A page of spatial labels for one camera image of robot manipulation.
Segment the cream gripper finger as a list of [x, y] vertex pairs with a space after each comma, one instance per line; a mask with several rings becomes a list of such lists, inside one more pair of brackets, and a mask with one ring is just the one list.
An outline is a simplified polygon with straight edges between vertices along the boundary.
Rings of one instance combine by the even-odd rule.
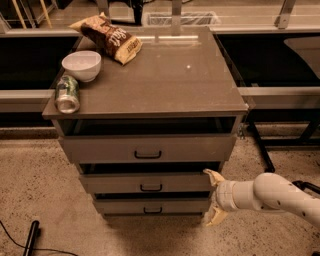
[[206, 226], [219, 225], [228, 216], [228, 213], [220, 208], [218, 205], [211, 204], [209, 210], [204, 215], [204, 222]]
[[204, 169], [203, 172], [209, 176], [210, 183], [213, 187], [217, 187], [225, 180], [225, 178], [219, 172], [210, 169]]

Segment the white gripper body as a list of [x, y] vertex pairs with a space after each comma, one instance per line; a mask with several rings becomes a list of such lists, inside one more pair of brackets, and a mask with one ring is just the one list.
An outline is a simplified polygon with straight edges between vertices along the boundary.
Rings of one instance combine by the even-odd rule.
[[236, 211], [238, 207], [233, 198], [233, 186], [235, 181], [225, 180], [218, 184], [216, 188], [216, 201], [218, 205], [227, 212]]

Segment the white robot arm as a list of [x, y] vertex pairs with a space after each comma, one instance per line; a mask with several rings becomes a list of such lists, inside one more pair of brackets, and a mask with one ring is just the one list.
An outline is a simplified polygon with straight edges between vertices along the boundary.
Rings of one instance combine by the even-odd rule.
[[289, 212], [320, 228], [320, 199], [275, 173], [262, 173], [254, 180], [226, 180], [220, 173], [205, 169], [215, 189], [209, 225], [220, 224], [229, 212], [253, 210], [263, 213]]

